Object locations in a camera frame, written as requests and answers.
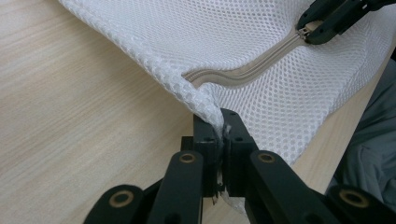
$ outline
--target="wooden table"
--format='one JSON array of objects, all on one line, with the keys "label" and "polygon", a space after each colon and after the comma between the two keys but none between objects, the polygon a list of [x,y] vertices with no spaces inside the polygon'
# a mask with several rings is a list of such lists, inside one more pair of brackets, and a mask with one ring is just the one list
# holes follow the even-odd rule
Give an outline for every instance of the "wooden table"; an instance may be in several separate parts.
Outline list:
[{"label": "wooden table", "polygon": [[[330,115],[293,169],[323,192],[379,76]],[[163,177],[192,114],[58,2],[0,3],[0,223],[81,223],[119,184]],[[248,223],[205,200],[204,223]]]}]

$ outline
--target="white fabric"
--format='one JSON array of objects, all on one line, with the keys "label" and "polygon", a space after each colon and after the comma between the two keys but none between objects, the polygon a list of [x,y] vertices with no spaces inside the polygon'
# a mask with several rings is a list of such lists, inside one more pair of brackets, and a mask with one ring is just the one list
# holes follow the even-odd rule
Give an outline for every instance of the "white fabric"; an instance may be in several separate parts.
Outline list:
[{"label": "white fabric", "polygon": [[204,84],[196,90],[182,74],[251,62],[287,35],[312,1],[60,2],[219,132],[219,109],[232,109],[260,149],[280,154],[288,164],[323,120],[371,79],[396,35],[396,7],[384,7],[325,45],[298,47],[247,85]]}]

